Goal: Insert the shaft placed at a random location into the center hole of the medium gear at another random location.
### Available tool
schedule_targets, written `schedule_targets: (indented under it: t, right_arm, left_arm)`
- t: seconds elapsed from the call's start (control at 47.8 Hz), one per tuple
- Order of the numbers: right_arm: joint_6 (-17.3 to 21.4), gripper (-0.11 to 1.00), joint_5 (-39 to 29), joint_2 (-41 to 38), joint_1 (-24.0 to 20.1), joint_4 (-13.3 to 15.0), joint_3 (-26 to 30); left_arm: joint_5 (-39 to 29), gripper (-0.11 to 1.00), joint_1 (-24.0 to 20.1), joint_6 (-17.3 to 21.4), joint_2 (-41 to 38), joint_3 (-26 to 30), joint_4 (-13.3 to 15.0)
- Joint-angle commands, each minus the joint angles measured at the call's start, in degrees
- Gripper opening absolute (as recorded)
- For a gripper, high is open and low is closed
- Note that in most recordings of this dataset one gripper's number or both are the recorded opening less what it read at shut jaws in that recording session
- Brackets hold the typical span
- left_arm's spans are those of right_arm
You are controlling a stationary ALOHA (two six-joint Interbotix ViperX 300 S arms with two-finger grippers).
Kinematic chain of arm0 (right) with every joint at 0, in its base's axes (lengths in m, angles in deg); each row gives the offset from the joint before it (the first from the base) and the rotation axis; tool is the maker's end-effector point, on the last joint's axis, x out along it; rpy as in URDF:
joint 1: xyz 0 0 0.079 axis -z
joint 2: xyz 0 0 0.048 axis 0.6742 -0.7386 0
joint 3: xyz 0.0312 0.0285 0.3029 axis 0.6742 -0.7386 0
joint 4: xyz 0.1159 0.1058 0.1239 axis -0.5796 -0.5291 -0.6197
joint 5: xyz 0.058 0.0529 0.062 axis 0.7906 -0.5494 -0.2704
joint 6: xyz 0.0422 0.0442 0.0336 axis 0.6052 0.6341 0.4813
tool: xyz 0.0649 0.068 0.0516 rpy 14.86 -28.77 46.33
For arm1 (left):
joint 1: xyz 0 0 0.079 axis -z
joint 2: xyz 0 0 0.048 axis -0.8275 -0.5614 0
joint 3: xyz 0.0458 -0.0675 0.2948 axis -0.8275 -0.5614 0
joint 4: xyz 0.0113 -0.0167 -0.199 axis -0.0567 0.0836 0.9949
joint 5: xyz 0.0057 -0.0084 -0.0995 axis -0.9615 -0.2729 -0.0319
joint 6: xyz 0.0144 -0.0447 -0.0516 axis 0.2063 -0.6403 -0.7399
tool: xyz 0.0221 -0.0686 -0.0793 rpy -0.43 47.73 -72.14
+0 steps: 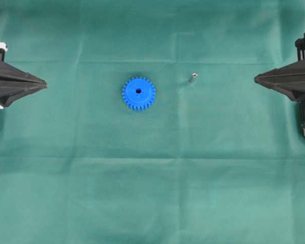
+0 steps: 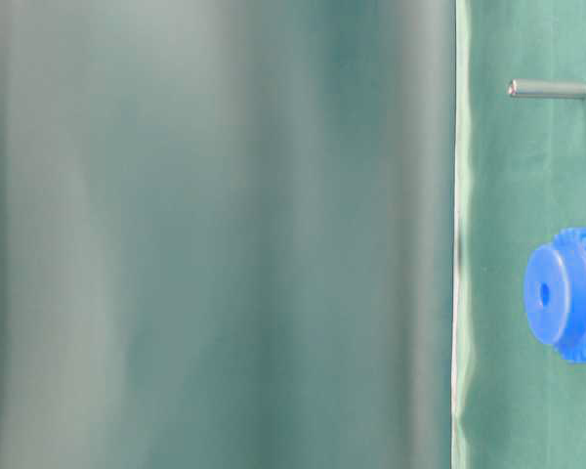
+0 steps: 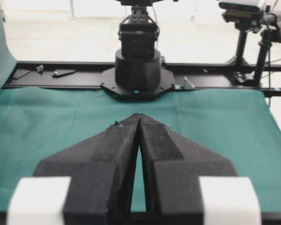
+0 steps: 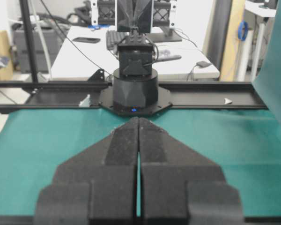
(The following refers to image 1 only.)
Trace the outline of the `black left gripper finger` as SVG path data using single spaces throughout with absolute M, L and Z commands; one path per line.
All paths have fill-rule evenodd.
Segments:
M 9 107 L 14 101 L 45 88 L 30 82 L 0 81 L 0 105 Z
M 30 73 L 24 72 L 16 67 L 0 60 L 0 81 L 16 81 L 16 82 L 30 82 L 39 84 L 43 87 L 47 86 L 45 80 L 42 80 Z

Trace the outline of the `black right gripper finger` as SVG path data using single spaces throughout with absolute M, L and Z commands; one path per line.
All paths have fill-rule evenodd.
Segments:
M 268 89 L 275 90 L 276 92 L 285 95 L 293 102 L 301 102 L 305 100 L 305 91 L 302 91 L 300 89 L 280 87 L 278 84 L 259 81 L 259 80 L 255 80 L 255 83 L 263 87 L 266 87 Z
M 254 78 L 255 80 L 269 83 L 305 81 L 305 59 L 259 74 Z

